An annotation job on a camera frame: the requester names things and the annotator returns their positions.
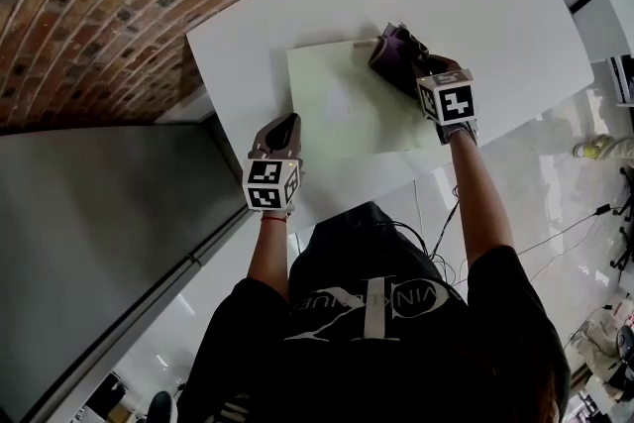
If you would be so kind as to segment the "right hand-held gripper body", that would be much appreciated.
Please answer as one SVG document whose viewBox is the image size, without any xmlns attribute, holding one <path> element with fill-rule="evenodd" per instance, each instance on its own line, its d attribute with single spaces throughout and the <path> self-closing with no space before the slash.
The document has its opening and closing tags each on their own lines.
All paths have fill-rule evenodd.
<svg viewBox="0 0 634 423">
<path fill-rule="evenodd" d="M 414 62 L 416 90 L 425 117 L 435 124 L 440 143 L 447 145 L 458 131 L 476 141 L 476 101 L 473 76 L 452 59 L 430 55 Z"/>
</svg>

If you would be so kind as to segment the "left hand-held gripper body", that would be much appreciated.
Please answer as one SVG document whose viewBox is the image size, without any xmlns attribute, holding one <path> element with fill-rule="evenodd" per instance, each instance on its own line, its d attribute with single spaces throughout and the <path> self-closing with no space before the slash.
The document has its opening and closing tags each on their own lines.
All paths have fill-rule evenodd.
<svg viewBox="0 0 634 423">
<path fill-rule="evenodd" d="M 289 212 L 301 184 L 299 149 L 287 147 L 286 119 L 269 122 L 256 134 L 243 167 L 242 185 L 251 210 Z"/>
</svg>

